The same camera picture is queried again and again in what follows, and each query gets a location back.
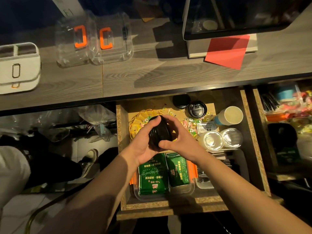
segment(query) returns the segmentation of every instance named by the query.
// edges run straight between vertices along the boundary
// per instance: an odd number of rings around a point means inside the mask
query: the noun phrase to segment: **woven basket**
[[[138,131],[149,121],[150,118],[161,115],[158,111],[147,109],[140,111],[129,122],[129,134],[132,140]]]

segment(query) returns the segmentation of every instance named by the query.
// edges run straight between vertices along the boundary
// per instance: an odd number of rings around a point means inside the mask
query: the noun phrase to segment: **computer monitor stand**
[[[189,58],[205,57],[209,48],[211,39],[198,39],[186,41]],[[258,50],[257,34],[250,34],[246,53]]]

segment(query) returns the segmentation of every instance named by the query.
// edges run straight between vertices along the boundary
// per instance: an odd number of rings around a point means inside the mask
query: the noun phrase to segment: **red paper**
[[[205,61],[240,70],[249,35],[211,39]]]

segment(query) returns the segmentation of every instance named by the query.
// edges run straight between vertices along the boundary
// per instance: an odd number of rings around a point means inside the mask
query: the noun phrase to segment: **shoe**
[[[82,175],[81,177],[85,177],[88,172],[90,171],[90,168],[92,165],[96,162],[98,159],[99,152],[96,149],[90,149],[87,155],[85,155],[78,164],[82,167]]]

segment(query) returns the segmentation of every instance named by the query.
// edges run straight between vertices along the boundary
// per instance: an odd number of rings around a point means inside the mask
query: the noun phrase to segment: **green package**
[[[150,173],[139,177],[139,195],[164,194],[169,191],[168,173]]]
[[[158,153],[146,163],[138,167],[138,173],[142,176],[147,176],[151,173],[167,171],[167,162],[164,153]]]
[[[167,153],[166,160],[170,185],[175,187],[189,184],[188,167],[185,158],[178,153]]]

